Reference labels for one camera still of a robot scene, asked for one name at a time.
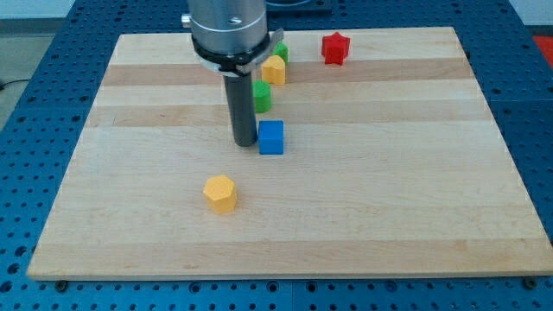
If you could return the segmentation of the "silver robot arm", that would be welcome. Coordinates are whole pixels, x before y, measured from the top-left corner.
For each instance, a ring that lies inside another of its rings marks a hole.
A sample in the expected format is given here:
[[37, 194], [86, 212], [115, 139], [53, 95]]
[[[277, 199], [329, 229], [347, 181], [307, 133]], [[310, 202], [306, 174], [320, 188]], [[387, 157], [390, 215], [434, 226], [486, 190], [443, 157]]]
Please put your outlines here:
[[223, 77], [234, 142], [252, 146], [257, 141], [252, 73], [283, 40], [283, 30], [268, 30], [264, 0], [188, 0], [181, 24], [191, 30], [202, 66]]

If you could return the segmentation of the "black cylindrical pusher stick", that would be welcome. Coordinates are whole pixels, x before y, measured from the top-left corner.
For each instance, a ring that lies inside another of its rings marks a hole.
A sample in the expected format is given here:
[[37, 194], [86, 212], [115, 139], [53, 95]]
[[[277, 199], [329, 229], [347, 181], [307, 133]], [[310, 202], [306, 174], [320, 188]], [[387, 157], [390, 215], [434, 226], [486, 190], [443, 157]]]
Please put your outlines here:
[[234, 142], [250, 147], [257, 141], [257, 121], [251, 75], [224, 77]]

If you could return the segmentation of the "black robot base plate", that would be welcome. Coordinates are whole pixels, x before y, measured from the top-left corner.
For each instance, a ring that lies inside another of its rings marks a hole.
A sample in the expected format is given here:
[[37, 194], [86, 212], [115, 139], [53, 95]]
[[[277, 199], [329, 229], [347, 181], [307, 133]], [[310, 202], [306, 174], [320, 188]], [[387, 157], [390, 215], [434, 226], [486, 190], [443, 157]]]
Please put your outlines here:
[[333, 0], [265, 0], [271, 12], [328, 12]]

